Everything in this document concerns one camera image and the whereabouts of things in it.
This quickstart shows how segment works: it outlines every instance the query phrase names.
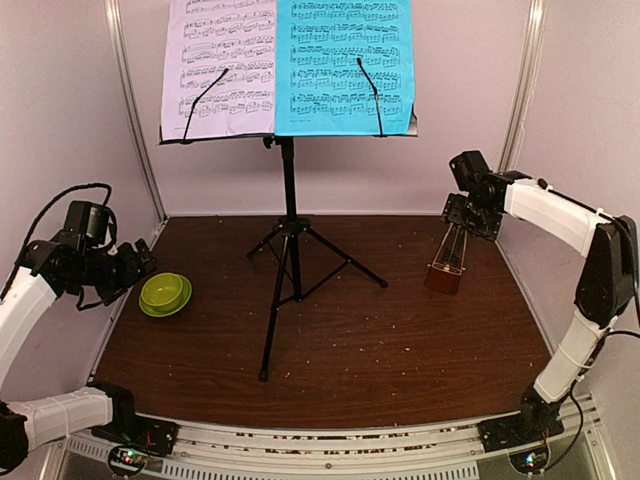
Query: stand leg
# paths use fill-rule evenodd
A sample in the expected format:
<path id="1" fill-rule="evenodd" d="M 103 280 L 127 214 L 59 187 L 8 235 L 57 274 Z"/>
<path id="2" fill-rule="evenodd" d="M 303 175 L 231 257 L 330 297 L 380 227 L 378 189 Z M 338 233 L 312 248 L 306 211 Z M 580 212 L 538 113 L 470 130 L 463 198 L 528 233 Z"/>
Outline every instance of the stand leg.
<path id="1" fill-rule="evenodd" d="M 260 381 L 266 382 L 269 379 L 269 362 L 271 360 L 271 347 L 273 345 L 273 337 L 276 333 L 276 322 L 278 320 L 278 310 L 280 309 L 280 297 L 282 296 L 282 284 L 284 283 L 284 275 L 287 268 L 287 259 L 289 257 L 290 244 L 289 236 L 282 237 L 282 256 L 280 257 L 280 265 L 278 266 L 278 276 L 276 277 L 276 288 L 273 292 L 273 300 L 271 302 L 271 316 L 269 317 L 269 329 L 267 330 L 267 340 L 264 344 L 264 354 L 262 355 L 262 368 L 260 369 Z"/>
<path id="2" fill-rule="evenodd" d="M 258 251 L 260 251 L 260 249 L 262 247 L 264 247 L 267 243 L 269 243 L 271 240 L 273 240 L 276 237 L 276 235 L 278 235 L 280 233 L 280 230 L 282 230 L 282 229 L 281 228 L 277 228 L 273 232 L 271 232 L 269 235 L 264 237 L 262 240 L 260 240 L 260 243 L 258 243 L 255 247 L 253 247 L 251 249 L 251 251 L 249 253 L 247 253 L 247 257 L 248 258 L 253 258 L 253 256 L 256 253 L 258 253 Z"/>
<path id="3" fill-rule="evenodd" d="M 291 276 L 293 277 L 293 298 L 296 302 L 301 302 L 304 298 L 302 294 L 302 274 L 300 272 L 300 240 L 299 235 L 291 235 Z"/>
<path id="4" fill-rule="evenodd" d="M 382 288 L 387 288 L 389 286 L 389 284 L 387 283 L 386 280 L 380 278 L 375 273 L 373 273 L 371 270 L 369 270 L 367 267 L 365 267 L 360 262 L 358 262 L 356 259 L 354 259 L 353 257 L 350 257 L 349 255 L 347 255 L 345 252 L 340 250 L 337 246 L 335 246 L 329 240 L 327 240 L 322 235 L 320 235 L 318 232 L 316 232 L 313 228 L 311 228 L 311 227 L 307 228 L 307 233 L 309 235 L 311 235 L 313 238 L 315 238 L 322 245 L 327 247 L 329 250 L 331 250 L 333 253 L 335 253 L 339 257 L 342 257 L 345 261 L 349 262 L 351 265 L 356 267 L 358 270 L 360 270 L 366 276 L 371 278 L 374 282 L 376 282 Z"/>

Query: wooden metronome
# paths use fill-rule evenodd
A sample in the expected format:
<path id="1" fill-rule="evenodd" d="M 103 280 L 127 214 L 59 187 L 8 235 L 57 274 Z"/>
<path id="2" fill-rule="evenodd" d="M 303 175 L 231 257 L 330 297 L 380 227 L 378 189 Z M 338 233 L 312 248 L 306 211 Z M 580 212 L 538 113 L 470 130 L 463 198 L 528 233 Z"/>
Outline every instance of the wooden metronome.
<path id="1" fill-rule="evenodd" d="M 433 262 L 428 265 L 429 271 L 424 286 L 448 295 L 458 293 L 466 253 L 467 230 L 450 223 Z"/>

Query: green bowl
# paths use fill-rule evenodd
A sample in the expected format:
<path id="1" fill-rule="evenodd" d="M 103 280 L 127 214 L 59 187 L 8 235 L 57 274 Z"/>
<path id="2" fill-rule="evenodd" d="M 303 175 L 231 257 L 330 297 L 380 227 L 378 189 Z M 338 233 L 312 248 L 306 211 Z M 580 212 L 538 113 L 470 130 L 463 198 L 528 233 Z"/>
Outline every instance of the green bowl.
<path id="1" fill-rule="evenodd" d="M 161 273 L 144 284 L 140 300 L 153 311 L 171 312 L 180 305 L 183 290 L 184 282 L 180 275 Z"/>
<path id="2" fill-rule="evenodd" d="M 193 293 L 193 287 L 188 278 L 183 277 L 182 275 L 180 275 L 180 278 L 182 278 L 182 282 L 184 283 L 184 289 L 180 297 L 180 303 L 174 310 L 170 310 L 168 312 L 159 312 L 157 310 L 154 310 L 153 308 L 147 306 L 142 301 L 142 296 L 140 296 L 138 303 L 140 305 L 140 309 L 142 310 L 142 312 L 145 315 L 148 315 L 153 318 L 165 318 L 165 317 L 170 317 L 171 315 L 175 315 L 180 310 L 182 310 L 189 303 L 189 300 L 191 299 L 191 295 Z"/>

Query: white sheet music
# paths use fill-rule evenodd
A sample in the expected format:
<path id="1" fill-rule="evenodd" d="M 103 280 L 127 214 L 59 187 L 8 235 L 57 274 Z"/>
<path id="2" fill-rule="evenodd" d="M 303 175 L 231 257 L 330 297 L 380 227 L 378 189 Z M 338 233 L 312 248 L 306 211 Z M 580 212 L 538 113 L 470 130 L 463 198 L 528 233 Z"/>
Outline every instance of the white sheet music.
<path id="1" fill-rule="evenodd" d="M 275 131 L 276 0 L 173 0 L 162 95 L 162 139 Z"/>

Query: sheet music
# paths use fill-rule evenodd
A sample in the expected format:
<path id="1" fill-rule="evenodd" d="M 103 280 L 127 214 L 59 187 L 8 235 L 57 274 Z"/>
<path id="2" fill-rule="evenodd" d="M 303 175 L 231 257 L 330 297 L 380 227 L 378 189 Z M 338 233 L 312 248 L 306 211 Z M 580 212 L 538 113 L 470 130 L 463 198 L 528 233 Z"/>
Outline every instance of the sheet music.
<path id="1" fill-rule="evenodd" d="M 280 0 L 276 134 L 404 135 L 415 100 L 410 0 Z"/>
<path id="2" fill-rule="evenodd" d="M 273 133 L 276 0 L 173 0 L 165 59 L 162 137 Z"/>

